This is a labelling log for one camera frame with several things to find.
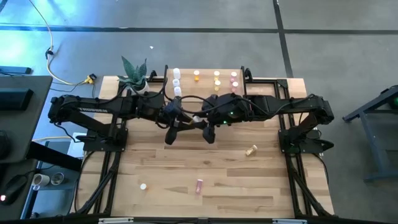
wooden table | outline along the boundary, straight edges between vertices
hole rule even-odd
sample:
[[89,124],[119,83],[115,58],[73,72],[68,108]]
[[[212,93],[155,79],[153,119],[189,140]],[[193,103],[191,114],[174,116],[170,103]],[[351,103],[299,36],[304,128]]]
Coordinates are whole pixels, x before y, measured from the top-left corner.
[[[183,95],[209,97],[214,94],[215,70],[199,69],[200,80],[193,81],[193,69],[181,70]],[[243,92],[240,70],[220,71],[219,94],[230,91],[231,72],[240,77],[238,94]],[[173,97],[172,69],[166,87]],[[290,95],[305,97],[304,81],[289,78]],[[100,98],[112,98],[118,87],[117,77],[104,77]],[[161,83],[151,83],[158,91]],[[248,94],[274,95],[271,85],[248,84]],[[184,99],[187,110],[200,110],[197,99]],[[108,114],[96,114],[96,119],[109,123]],[[164,143],[166,130],[143,119],[130,120],[129,139],[122,154],[114,194],[112,216],[129,217],[293,217],[292,199],[284,156],[280,153],[277,131],[279,120],[239,123],[216,129],[216,141],[208,144],[201,130],[178,134],[173,145]],[[245,150],[258,147],[255,156],[246,157]],[[104,153],[96,152],[87,161],[78,191],[78,207],[90,197],[100,178]],[[324,208],[333,213],[328,184],[322,163],[311,154],[303,154],[307,185]],[[203,179],[200,195],[195,193],[197,179]],[[145,183],[148,189],[139,186]],[[300,208],[303,198],[298,190]],[[103,197],[102,209],[106,203]]]

green plant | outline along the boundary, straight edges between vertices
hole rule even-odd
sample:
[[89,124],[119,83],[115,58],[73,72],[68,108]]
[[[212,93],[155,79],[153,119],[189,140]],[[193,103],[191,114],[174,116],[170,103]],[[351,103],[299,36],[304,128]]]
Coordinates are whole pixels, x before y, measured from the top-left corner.
[[139,91],[145,87],[146,84],[146,74],[147,74],[147,59],[145,58],[145,62],[140,66],[134,68],[134,66],[122,56],[123,67],[126,71],[127,78],[123,76],[119,76],[119,81],[123,82],[135,90]]

wooden plank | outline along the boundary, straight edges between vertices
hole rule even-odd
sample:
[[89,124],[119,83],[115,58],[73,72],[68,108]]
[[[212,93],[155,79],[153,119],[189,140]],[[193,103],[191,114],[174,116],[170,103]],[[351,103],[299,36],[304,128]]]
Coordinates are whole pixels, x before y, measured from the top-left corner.
[[[183,70],[183,95],[204,98],[214,94],[214,70],[199,69],[198,83],[194,70]],[[232,71],[219,70],[222,88],[218,94],[230,91],[226,85]],[[173,97],[171,79],[167,93]],[[112,98],[117,93],[117,77],[104,77],[100,98]],[[292,97],[307,95],[301,78],[288,79]],[[159,91],[161,83],[151,83],[151,91]],[[248,85],[248,94],[273,95],[272,85]],[[197,99],[182,103],[186,110],[200,110]],[[299,114],[295,114],[296,123]],[[95,118],[109,123],[108,114]],[[220,217],[220,218],[288,218],[293,217],[292,199],[284,155],[280,153],[277,130],[279,120],[233,124],[216,129],[216,141],[207,144],[200,130],[181,132],[172,146],[164,144],[166,130],[153,122],[134,119],[127,122],[129,138],[122,154],[118,182],[113,202],[113,216],[143,217]],[[255,144],[259,149],[251,157],[245,150]],[[78,190],[82,206],[98,185],[104,153],[96,152],[86,163]],[[333,213],[328,184],[322,163],[313,155],[304,154],[303,164],[307,184],[324,208]],[[197,179],[203,179],[201,194],[196,194]],[[139,186],[145,183],[148,189]],[[300,208],[304,211],[302,193],[298,188]],[[106,197],[103,198],[104,209]]]

white cable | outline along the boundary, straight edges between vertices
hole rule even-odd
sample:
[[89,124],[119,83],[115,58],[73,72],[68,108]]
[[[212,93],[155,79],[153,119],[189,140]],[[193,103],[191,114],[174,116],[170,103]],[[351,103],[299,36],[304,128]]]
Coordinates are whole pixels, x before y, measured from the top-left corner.
[[[28,0],[28,1],[33,5],[33,7],[36,9],[36,11],[39,13],[39,15],[42,17],[43,21],[45,22],[45,25],[47,26],[47,29],[49,30],[50,38],[51,38],[51,45],[50,45],[50,49],[49,50],[52,51],[53,50],[53,37],[52,37],[52,32],[51,32],[50,26],[47,23],[47,21],[44,19],[44,16],[42,15],[42,13],[36,8],[36,6],[32,2],[32,0]],[[85,82],[85,81],[82,81],[80,83],[70,83],[70,82],[66,82],[66,81],[58,78],[56,75],[54,75],[54,73],[52,73],[51,70],[50,70],[50,55],[49,54],[47,55],[47,71],[49,71],[49,74],[52,77],[54,77],[56,80],[58,80],[58,81],[60,81],[60,82],[62,82],[64,84],[67,84],[67,85],[79,85],[79,84],[82,84],[82,83]]]
[[54,137],[44,137],[44,138],[39,138],[39,139],[33,139],[32,141],[34,142],[39,142],[39,141],[44,141],[48,139],[70,139],[71,137],[69,136],[54,136]]

mouse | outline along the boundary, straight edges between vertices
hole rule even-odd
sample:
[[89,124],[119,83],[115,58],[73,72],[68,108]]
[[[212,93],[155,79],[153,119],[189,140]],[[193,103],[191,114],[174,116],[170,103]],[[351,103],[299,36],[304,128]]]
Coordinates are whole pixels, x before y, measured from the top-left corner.
[[5,189],[0,193],[0,204],[10,205],[14,203],[18,199],[22,189],[26,186],[26,183],[27,177],[25,175],[15,175],[11,178],[6,184]]

